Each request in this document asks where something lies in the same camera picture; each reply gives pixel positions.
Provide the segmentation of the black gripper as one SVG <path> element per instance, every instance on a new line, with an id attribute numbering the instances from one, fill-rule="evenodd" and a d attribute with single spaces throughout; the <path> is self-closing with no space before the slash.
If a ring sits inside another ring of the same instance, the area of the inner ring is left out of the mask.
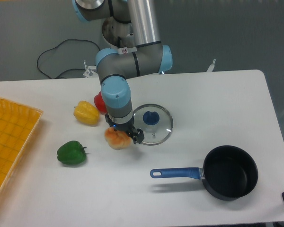
<path id="1" fill-rule="evenodd" d="M 126 123 L 116 123 L 114 122 L 108 113 L 105 114 L 105 120 L 108 123 L 109 127 L 113 127 L 115 131 L 123 131 L 125 132 L 128 137 L 133 140 L 134 144 L 141 144 L 144 140 L 144 133 L 143 130 L 134 127 L 134 118 L 132 117 Z"/>

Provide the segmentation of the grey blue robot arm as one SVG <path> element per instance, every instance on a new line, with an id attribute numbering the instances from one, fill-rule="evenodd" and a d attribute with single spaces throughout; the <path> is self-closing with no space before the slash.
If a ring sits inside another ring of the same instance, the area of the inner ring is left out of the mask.
<path id="1" fill-rule="evenodd" d="M 173 64 L 170 48 L 160 40 L 154 2 L 74 0 L 72 4 L 78 18 L 84 21 L 114 17 L 118 12 L 129 15 L 136 51 L 119 54 L 115 49 L 103 49 L 96 55 L 96 68 L 107 110 L 106 122 L 114 130 L 125 132 L 134 144 L 143 144 L 144 133 L 134 126 L 135 112 L 127 80 L 167 71 Z"/>

